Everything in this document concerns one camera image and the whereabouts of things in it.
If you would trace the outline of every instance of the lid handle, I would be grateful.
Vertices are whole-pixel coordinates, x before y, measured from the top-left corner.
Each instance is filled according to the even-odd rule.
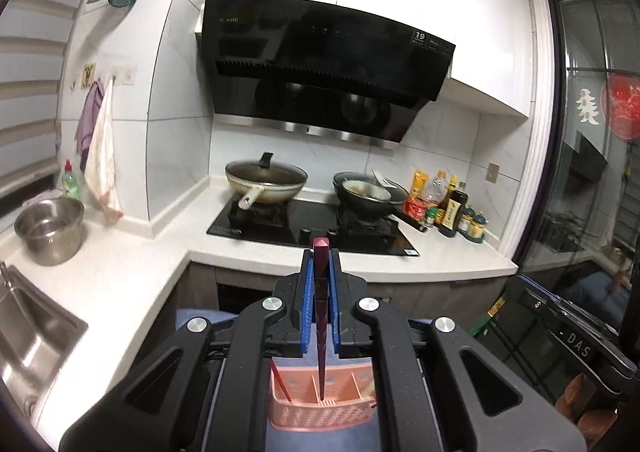
[[[261,168],[269,169],[269,167],[271,166],[271,156],[273,156],[273,153],[264,153],[262,155],[262,158],[260,158]]]

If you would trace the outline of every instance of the red decoration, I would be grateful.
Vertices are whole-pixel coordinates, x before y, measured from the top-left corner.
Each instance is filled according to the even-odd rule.
[[[640,137],[640,82],[637,78],[617,73],[609,75],[602,86],[600,107],[609,118],[613,134],[623,140]]]

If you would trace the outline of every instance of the black glass cooktop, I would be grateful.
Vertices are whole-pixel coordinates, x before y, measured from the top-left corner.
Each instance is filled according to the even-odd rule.
[[[328,237],[333,248],[345,252],[419,255],[393,219],[363,221],[341,206],[299,199],[242,210],[238,199],[225,205],[207,234],[301,248],[311,248],[314,238]]]

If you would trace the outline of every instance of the range hood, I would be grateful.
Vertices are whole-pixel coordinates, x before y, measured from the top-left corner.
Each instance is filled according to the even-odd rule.
[[[307,0],[206,0],[202,57],[217,122],[396,145],[435,100],[455,46]]]

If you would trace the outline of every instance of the red container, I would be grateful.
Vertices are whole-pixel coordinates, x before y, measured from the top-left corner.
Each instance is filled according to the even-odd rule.
[[[369,421],[376,409],[371,364],[326,368],[320,400],[317,367],[278,368],[292,402],[271,373],[271,424],[280,430],[318,432]]]
[[[422,222],[425,214],[427,213],[427,209],[429,208],[429,204],[420,198],[409,198],[404,203],[404,212],[409,214],[416,221]]]

